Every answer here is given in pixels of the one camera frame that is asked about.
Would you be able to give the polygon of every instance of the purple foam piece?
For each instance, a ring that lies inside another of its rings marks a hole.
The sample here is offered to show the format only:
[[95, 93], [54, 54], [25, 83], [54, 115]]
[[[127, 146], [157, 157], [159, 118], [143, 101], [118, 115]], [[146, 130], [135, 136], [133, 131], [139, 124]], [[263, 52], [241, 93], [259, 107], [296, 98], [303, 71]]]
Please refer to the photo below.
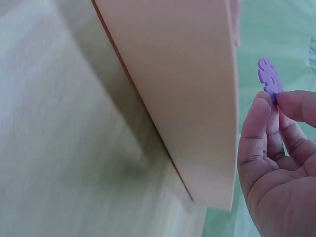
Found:
[[276, 105], [277, 94], [283, 91], [283, 84], [278, 78], [277, 70], [266, 58], [258, 61], [258, 67], [259, 80], [262, 84], [265, 84], [263, 89], [271, 96], [273, 104]]

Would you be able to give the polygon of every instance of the light green background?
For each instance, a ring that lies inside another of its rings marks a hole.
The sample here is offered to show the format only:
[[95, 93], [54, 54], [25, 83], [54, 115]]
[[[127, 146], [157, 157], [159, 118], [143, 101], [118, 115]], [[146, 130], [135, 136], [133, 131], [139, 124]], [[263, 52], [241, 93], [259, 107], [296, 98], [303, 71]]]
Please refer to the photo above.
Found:
[[[277, 68], [287, 91], [316, 91], [309, 48], [316, 36], [316, 0], [244, 0], [241, 47], [237, 49], [239, 74], [239, 132], [255, 94], [262, 90], [257, 62], [267, 57]], [[301, 124], [316, 140], [316, 129]], [[238, 177], [233, 210], [225, 213], [209, 208], [203, 237], [257, 237]]]

